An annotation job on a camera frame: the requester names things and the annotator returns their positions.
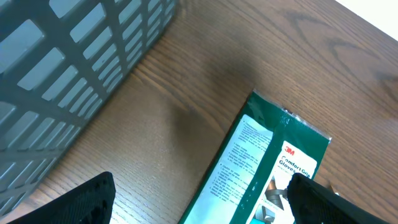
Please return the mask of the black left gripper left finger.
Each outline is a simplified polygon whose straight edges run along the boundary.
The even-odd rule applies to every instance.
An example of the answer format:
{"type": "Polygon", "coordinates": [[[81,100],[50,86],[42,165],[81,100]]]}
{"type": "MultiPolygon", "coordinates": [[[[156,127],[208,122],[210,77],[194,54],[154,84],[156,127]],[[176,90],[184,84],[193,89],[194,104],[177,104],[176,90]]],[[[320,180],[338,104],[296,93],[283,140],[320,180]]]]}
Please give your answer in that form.
{"type": "Polygon", "coordinates": [[[112,173],[98,174],[40,208],[13,220],[12,224],[108,224],[116,188],[112,173]]]}

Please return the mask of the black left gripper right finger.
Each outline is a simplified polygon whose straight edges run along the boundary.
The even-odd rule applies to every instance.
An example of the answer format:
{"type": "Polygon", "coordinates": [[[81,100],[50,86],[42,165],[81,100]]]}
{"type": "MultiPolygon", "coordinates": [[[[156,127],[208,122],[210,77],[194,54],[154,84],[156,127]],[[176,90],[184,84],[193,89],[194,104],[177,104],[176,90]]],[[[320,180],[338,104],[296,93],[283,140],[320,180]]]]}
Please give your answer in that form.
{"type": "Polygon", "coordinates": [[[299,173],[289,182],[287,198],[296,224],[387,224],[299,173]]]}

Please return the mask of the green white gloves packet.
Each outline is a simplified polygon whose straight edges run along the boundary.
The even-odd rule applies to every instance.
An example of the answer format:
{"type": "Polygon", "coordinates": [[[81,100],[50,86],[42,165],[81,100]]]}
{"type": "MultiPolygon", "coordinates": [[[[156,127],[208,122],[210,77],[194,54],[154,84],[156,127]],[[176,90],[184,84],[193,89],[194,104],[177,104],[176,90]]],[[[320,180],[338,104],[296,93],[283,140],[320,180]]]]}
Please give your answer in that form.
{"type": "Polygon", "coordinates": [[[295,223],[287,187],[314,179],[331,137],[252,91],[180,223],[295,223]]]}

